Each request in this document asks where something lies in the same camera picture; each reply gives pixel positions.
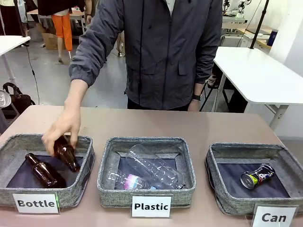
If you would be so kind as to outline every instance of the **jacket sleeve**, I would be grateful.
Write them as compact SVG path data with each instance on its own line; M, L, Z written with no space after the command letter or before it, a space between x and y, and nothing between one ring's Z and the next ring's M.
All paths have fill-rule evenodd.
M212 74L222 30L222 0L212 0L204 31L196 48L195 83L204 84Z
M100 69L124 29L124 0L102 0L91 27L80 37L76 55L69 67L71 80L93 85Z

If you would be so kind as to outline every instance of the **black watch strap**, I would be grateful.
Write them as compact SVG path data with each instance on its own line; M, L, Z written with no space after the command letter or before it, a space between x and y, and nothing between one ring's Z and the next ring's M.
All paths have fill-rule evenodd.
M193 94L193 99L195 99L195 100L201 100L201 96L196 96L195 94Z

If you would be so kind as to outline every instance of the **bin containing bottles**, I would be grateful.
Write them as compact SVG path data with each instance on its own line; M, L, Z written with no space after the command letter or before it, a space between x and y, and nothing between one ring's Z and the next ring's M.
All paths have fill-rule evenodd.
M188 146L182 138L111 138L97 187L103 207L129 208L133 196L170 196L172 208L189 207L196 178Z
M14 206L15 193L56 193L60 208L79 204L95 160L92 139L80 136L74 150L60 137L51 157L41 137L15 135L0 148L0 206Z

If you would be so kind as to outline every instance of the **brown glass bottle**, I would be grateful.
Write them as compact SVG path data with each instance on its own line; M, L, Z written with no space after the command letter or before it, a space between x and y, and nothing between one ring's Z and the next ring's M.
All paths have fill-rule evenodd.
M64 136L59 137L59 139L55 141L53 150L55 156L64 162L72 172L78 172L80 170L80 165L74 155L74 149Z
M65 179L47 162L40 160L32 153L25 155L25 159L33 167L33 173L45 188L65 188Z

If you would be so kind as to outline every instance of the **hand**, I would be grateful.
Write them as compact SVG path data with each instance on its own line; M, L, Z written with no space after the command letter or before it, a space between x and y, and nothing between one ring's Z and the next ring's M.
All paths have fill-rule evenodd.
M54 142L66 132L71 133L71 145L75 148L81 124L80 107L65 107L59 118L42 137L46 150L54 156Z
M91 15L86 16L86 23L89 25L91 23Z
M199 100L196 99L191 100L187 111L198 112L199 110L200 110Z

